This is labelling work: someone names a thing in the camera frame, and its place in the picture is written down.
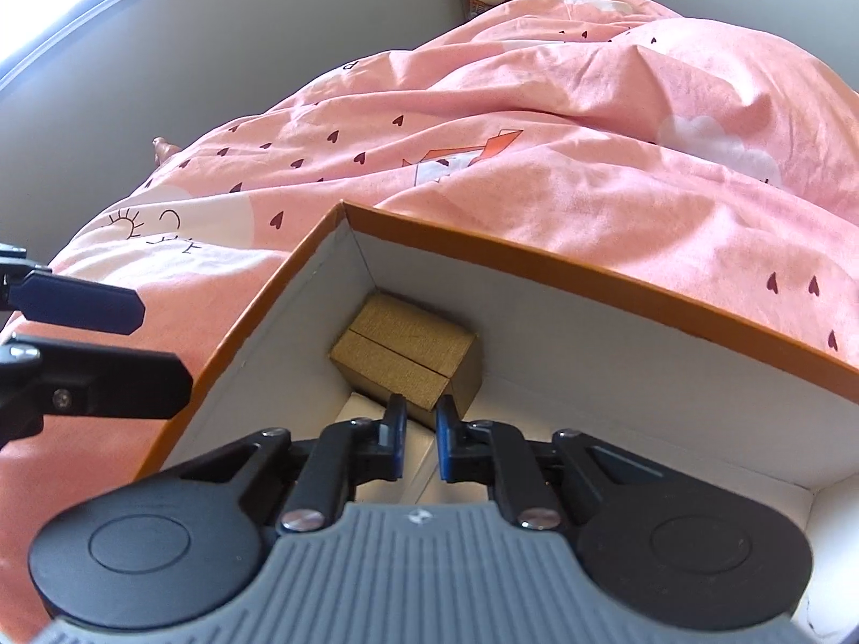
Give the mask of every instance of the wooden cube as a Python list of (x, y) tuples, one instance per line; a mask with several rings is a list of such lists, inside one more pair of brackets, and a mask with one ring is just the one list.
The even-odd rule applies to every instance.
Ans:
[(409, 416), (430, 428), (442, 395), (453, 395), (464, 415), (483, 381), (476, 334), (381, 292), (334, 344), (331, 360), (355, 390), (380, 404), (403, 395)]

